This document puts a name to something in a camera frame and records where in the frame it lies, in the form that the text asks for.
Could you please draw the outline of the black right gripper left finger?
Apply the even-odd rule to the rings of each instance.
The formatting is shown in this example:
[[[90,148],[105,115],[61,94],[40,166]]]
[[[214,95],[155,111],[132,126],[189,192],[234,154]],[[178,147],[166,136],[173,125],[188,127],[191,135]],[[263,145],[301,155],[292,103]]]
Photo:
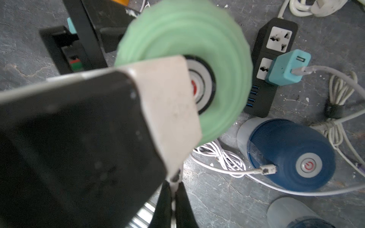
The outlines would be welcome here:
[[[148,228],[171,228],[172,193],[168,181],[164,181]]]

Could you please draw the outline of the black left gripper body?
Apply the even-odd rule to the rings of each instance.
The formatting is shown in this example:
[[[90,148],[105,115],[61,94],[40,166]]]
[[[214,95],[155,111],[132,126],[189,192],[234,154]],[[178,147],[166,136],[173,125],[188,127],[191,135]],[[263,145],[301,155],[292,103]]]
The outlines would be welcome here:
[[[165,177],[125,73],[1,94],[1,227],[123,228]]]

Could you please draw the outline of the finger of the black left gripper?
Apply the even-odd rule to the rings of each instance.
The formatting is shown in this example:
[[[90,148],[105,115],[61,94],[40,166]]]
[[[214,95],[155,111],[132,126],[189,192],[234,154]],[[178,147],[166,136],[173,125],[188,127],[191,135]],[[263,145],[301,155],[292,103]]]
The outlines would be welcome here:
[[[137,11],[115,1],[63,1],[83,46],[87,70],[108,67],[104,53],[117,50]]]
[[[85,70],[84,50],[76,34],[65,26],[56,26],[41,29],[40,37],[60,75]]]

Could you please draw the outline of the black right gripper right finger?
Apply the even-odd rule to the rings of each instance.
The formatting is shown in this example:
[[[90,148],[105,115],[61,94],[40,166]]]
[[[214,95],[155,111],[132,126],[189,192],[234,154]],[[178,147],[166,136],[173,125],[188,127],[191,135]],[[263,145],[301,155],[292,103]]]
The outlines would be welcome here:
[[[178,189],[175,193],[175,218],[177,228],[199,228],[187,192],[183,182],[179,183]]]

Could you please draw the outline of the blue meat grinder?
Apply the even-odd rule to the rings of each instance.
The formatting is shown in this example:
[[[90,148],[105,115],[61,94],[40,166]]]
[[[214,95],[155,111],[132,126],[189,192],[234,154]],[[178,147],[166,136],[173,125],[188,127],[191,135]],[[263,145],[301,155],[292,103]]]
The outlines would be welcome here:
[[[271,228],[333,228],[304,203],[290,197],[275,200],[268,208],[267,221]]]
[[[285,190],[313,192],[336,170],[334,149],[318,131],[286,119],[255,117],[237,132],[237,145],[253,168],[273,164],[267,177]]]

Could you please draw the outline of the green meat grinder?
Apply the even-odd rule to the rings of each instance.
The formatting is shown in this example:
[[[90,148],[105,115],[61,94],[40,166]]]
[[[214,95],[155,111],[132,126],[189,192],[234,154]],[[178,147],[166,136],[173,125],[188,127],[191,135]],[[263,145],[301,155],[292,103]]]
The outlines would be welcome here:
[[[240,25],[210,1],[160,1],[134,19],[118,44],[115,65],[182,55],[200,60],[214,76],[214,96],[200,112],[202,139],[225,133],[252,88],[250,46]]]

